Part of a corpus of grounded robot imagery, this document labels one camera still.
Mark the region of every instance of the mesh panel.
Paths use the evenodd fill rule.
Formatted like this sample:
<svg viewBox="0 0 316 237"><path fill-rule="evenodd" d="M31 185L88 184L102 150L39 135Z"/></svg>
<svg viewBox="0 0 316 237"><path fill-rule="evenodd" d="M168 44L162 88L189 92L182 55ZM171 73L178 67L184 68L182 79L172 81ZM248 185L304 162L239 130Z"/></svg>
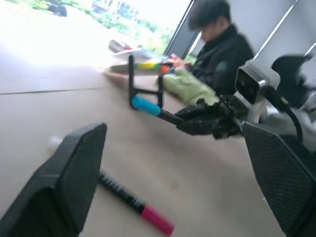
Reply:
<svg viewBox="0 0 316 237"><path fill-rule="evenodd" d="M100 126L85 135L65 171L61 195L81 232L98 183L105 128Z"/></svg>
<svg viewBox="0 0 316 237"><path fill-rule="evenodd" d="M38 192L7 237L76 237L60 218L51 190Z"/></svg>
<svg viewBox="0 0 316 237"><path fill-rule="evenodd" d="M297 159L280 137L249 124L242 129L258 184L280 227L286 235L292 235L311 208L315 181L306 171L304 159ZM301 152L299 157L309 154L295 139L287 139ZM314 158L309 159L313 161L307 163L308 167L316 171Z"/></svg>

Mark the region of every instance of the black hair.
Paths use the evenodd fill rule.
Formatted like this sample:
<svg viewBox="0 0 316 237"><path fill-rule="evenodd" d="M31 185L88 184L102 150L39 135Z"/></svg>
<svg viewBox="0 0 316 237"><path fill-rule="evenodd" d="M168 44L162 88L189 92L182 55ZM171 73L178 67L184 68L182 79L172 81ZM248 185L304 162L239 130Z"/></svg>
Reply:
<svg viewBox="0 0 316 237"><path fill-rule="evenodd" d="M226 0L196 0L190 13L189 28L191 31L201 30L217 22L220 16L231 22L230 6Z"/></svg>

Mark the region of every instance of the black jacket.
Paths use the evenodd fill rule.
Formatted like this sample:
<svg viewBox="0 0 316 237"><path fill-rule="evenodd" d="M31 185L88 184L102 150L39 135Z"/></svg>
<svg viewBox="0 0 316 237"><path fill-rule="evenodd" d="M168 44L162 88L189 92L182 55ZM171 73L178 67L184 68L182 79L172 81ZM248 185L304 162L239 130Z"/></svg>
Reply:
<svg viewBox="0 0 316 237"><path fill-rule="evenodd" d="M252 58L248 42L230 25L218 38L205 44L189 70L217 95L231 95L235 93L238 67Z"/></svg>

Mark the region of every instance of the colorful objects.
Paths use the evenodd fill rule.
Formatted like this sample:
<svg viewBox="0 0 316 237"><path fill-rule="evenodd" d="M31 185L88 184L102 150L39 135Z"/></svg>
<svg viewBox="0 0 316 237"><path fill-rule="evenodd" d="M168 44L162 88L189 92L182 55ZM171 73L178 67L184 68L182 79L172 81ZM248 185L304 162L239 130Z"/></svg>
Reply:
<svg viewBox="0 0 316 237"><path fill-rule="evenodd" d="M152 70L160 71L162 73L168 73L172 67L171 63L157 63L155 61L147 61L144 63L139 63L136 65L136 68L139 70Z"/></svg>

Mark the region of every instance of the blue marker cap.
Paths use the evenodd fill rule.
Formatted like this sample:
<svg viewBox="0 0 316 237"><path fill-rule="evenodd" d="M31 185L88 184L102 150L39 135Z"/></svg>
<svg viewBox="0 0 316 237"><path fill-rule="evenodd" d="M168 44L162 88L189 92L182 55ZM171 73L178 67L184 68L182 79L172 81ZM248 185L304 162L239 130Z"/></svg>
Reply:
<svg viewBox="0 0 316 237"><path fill-rule="evenodd" d="M149 100L146 100L142 97L135 96L132 99L132 104L134 108L144 111L150 115L158 116L161 113L161 108L158 105L155 105L154 103L150 102Z"/></svg>

